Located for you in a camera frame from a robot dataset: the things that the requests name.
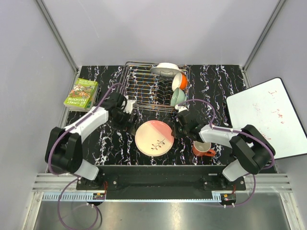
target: gray wall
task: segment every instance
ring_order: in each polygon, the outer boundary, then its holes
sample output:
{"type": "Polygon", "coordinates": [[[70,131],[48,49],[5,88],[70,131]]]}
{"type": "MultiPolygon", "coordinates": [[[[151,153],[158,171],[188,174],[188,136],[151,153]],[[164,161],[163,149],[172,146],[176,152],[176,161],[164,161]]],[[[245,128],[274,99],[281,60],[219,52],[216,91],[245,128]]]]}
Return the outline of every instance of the gray wall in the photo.
{"type": "Polygon", "coordinates": [[[0,1],[0,33],[0,226],[20,230],[73,71],[35,1],[0,1]]]}
{"type": "Polygon", "coordinates": [[[44,0],[77,65],[241,64],[278,0],[44,0]]]}
{"type": "MultiPolygon", "coordinates": [[[[296,111],[307,129],[307,1],[289,0],[247,70],[252,85],[281,77],[296,111]]],[[[307,227],[307,155],[278,160],[287,173],[307,227]]]]}

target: green book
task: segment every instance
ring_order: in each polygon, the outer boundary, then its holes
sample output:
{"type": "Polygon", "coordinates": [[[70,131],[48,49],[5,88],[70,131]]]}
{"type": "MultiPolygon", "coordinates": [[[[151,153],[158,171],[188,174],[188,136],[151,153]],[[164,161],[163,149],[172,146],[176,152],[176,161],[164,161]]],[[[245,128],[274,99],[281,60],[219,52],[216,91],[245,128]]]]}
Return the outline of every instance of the green book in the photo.
{"type": "Polygon", "coordinates": [[[78,78],[71,92],[64,101],[64,105],[78,111],[91,107],[93,95],[97,92],[98,82],[78,78]]]}

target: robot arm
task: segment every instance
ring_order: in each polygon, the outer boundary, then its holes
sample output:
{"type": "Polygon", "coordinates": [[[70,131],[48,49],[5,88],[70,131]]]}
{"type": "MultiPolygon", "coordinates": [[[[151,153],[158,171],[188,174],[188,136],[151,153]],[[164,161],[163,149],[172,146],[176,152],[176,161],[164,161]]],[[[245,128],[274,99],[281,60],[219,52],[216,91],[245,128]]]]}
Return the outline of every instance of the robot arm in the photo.
{"type": "Polygon", "coordinates": [[[50,151],[59,136],[75,127],[56,146],[51,164],[88,180],[95,180],[99,169],[83,159],[82,143],[108,120],[111,120],[112,127],[132,132],[137,120],[135,117],[132,122],[129,122],[134,105],[135,101],[127,100],[120,93],[114,92],[102,103],[101,107],[94,106],[73,124],[64,128],[55,127],[50,132],[45,162],[48,162],[50,151]]]}
{"type": "Polygon", "coordinates": [[[232,154],[236,156],[237,160],[227,165],[223,170],[224,177],[229,181],[234,181],[249,173],[258,174],[271,160],[271,155],[266,148],[240,133],[247,133],[260,140],[275,155],[274,148],[252,125],[246,125],[242,129],[217,126],[211,128],[210,125],[198,123],[187,108],[178,106],[177,109],[179,110],[178,122],[175,123],[174,136],[179,138],[188,136],[194,141],[217,143],[232,148],[232,154]]]}

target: mug handle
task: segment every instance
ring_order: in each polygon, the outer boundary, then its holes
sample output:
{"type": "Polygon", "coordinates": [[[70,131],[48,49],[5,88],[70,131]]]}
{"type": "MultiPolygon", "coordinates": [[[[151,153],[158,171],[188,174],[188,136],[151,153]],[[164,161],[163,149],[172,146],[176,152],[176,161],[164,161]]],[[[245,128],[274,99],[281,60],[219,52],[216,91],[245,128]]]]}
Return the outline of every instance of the mug handle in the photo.
{"type": "Polygon", "coordinates": [[[207,157],[214,157],[216,155],[216,152],[212,149],[208,150],[206,153],[205,153],[205,156],[207,157]]]}

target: dish rack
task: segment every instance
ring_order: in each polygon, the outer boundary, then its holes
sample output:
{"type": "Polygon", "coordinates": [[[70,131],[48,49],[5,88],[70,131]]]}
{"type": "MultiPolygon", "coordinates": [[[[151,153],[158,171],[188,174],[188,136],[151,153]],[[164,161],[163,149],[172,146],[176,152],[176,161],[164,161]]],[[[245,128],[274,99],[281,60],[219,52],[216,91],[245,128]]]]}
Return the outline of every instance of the dish rack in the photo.
{"type": "MultiPolygon", "coordinates": [[[[136,100],[136,109],[175,113],[175,107],[170,105],[174,77],[151,73],[150,69],[157,65],[158,63],[128,61],[119,82],[126,87],[128,99],[136,100]]],[[[189,71],[180,70],[184,72],[188,80],[184,93],[189,98],[189,71]]]]}

